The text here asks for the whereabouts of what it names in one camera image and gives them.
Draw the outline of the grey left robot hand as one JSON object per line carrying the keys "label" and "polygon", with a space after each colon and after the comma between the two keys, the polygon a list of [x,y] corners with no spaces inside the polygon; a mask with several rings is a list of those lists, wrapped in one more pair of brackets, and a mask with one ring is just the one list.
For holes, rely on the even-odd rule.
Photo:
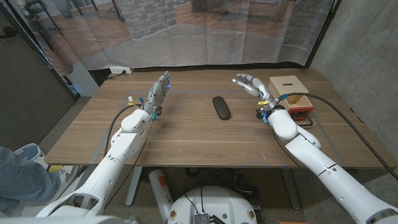
{"label": "grey left robot hand", "polygon": [[164,72],[149,90],[149,94],[141,109],[151,116],[162,114],[162,103],[167,92],[171,89],[169,71]]}

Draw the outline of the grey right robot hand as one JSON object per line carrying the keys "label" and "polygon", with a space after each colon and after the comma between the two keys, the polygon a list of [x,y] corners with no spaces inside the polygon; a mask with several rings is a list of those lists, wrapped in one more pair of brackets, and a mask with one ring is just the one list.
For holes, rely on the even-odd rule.
{"label": "grey right robot hand", "polygon": [[269,109],[273,109],[277,105],[272,94],[260,79],[245,73],[238,73],[232,82],[244,88],[249,95],[259,98],[260,101],[268,101]]}

